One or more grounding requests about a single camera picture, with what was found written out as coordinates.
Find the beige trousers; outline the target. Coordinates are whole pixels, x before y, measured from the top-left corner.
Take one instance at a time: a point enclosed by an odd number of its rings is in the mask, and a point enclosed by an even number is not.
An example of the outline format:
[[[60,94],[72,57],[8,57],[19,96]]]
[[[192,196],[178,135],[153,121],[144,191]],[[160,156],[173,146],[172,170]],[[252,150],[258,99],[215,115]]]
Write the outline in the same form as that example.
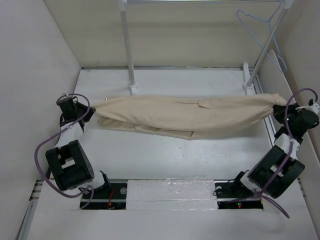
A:
[[[278,94],[185,98],[132,95],[94,105],[98,124],[113,131],[185,140],[220,137],[250,127],[284,107]]]

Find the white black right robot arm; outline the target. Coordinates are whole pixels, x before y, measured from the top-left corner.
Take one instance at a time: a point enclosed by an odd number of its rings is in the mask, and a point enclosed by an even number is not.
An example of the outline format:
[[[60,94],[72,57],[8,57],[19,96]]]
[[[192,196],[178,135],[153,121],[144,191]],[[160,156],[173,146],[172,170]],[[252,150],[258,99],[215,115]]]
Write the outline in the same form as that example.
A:
[[[260,193],[276,199],[303,172],[305,165],[298,161],[297,151],[304,134],[319,125],[319,112],[320,105],[312,101],[308,106],[273,106],[273,117],[282,127],[274,135],[273,147],[247,175]]]

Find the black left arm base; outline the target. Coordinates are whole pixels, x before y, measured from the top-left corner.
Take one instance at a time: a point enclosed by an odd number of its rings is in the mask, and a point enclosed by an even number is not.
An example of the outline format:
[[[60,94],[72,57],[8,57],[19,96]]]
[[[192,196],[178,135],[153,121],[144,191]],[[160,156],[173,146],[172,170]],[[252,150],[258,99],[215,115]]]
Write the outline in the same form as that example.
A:
[[[103,185],[81,197],[79,207],[84,210],[125,210],[127,203],[128,182],[112,180],[110,187]]]

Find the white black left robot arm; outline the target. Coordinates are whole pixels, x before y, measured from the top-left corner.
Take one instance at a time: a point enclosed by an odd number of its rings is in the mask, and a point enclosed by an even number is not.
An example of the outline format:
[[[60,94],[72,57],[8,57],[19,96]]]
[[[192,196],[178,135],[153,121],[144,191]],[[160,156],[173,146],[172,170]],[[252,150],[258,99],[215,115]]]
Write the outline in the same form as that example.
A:
[[[103,181],[94,183],[95,172],[79,141],[95,109],[79,102],[80,95],[62,96],[56,101],[61,110],[59,139],[54,148],[47,150],[45,157],[55,181],[57,192],[78,189],[88,195],[92,192],[107,198],[112,190],[107,175],[101,171]]]

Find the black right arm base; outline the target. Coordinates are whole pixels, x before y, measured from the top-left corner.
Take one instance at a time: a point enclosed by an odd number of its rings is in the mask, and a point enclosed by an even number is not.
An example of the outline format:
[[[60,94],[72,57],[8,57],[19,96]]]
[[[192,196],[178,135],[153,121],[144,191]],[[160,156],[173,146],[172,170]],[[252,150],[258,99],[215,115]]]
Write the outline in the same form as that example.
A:
[[[219,210],[264,209],[262,201],[253,198],[254,193],[240,181],[217,180],[214,185],[213,196]]]

